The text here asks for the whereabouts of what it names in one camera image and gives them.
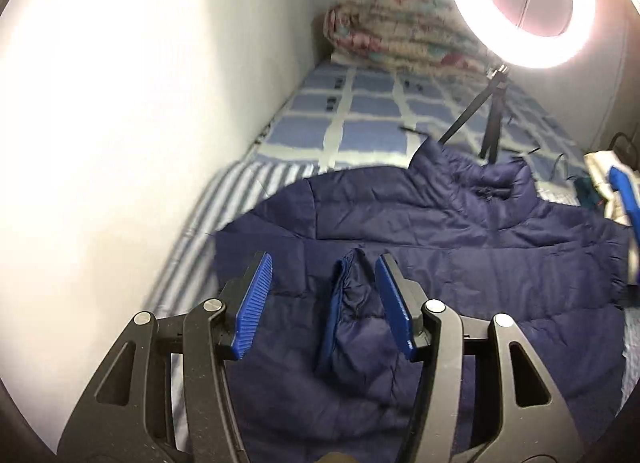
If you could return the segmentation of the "navy quilted puffer jacket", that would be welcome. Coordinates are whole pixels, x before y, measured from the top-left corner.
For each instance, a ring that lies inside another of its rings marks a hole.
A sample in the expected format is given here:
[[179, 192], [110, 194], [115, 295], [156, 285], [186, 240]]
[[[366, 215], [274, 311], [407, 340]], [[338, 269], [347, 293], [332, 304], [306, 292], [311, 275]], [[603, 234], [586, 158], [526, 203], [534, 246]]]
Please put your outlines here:
[[374, 283], [383, 254], [460, 315], [511, 316], [593, 443], [622, 402], [629, 242], [612, 220], [540, 198], [525, 160], [482, 166], [433, 140], [406, 168], [287, 186], [215, 239], [220, 283], [259, 251], [273, 261], [254, 343], [227, 371], [248, 456], [396, 457], [421, 368], [390, 333]]

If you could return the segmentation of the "blue white striped blanket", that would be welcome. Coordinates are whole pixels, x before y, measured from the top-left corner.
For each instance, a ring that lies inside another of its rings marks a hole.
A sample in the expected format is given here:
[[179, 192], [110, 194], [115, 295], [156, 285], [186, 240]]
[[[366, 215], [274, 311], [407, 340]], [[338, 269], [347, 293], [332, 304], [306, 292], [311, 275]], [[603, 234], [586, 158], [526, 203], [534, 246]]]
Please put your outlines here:
[[181, 313], [195, 298], [216, 287], [215, 235], [266, 198], [304, 178], [323, 174], [316, 163], [235, 162], [205, 187], [158, 276], [145, 308], [160, 318]]

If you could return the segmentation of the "blue checked bed sheet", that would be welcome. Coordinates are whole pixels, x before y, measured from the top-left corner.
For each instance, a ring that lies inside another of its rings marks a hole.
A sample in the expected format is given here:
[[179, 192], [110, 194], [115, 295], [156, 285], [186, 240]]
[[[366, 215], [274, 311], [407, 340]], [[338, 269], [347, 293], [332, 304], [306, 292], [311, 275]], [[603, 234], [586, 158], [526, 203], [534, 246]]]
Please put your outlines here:
[[[442, 137], [486, 85], [484, 77], [322, 63], [271, 119], [250, 158], [326, 169], [406, 167], [422, 141]], [[524, 157], [533, 171], [541, 197], [577, 204], [574, 181], [587, 174], [582, 151], [533, 97], [510, 84], [498, 160], [516, 156]]]

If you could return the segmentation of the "folded floral quilt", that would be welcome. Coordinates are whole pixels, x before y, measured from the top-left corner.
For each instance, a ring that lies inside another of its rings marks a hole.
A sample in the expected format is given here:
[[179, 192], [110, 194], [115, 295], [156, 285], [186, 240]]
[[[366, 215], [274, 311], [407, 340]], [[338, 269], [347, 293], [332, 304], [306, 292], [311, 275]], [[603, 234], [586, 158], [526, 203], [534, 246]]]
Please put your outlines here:
[[444, 0], [345, 0], [323, 35], [340, 56], [387, 71], [483, 76], [500, 65]]

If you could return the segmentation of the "black metal chair frame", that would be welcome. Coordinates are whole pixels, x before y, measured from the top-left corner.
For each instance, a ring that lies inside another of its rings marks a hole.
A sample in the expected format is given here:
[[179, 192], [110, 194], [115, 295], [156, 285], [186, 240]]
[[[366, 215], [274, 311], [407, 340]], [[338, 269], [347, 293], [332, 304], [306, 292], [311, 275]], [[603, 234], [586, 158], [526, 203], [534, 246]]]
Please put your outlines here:
[[621, 131], [614, 134], [608, 144], [608, 149], [613, 151], [622, 151], [627, 155], [639, 154], [638, 146], [634, 144], [634, 136], [629, 136], [629, 134], [625, 134]]

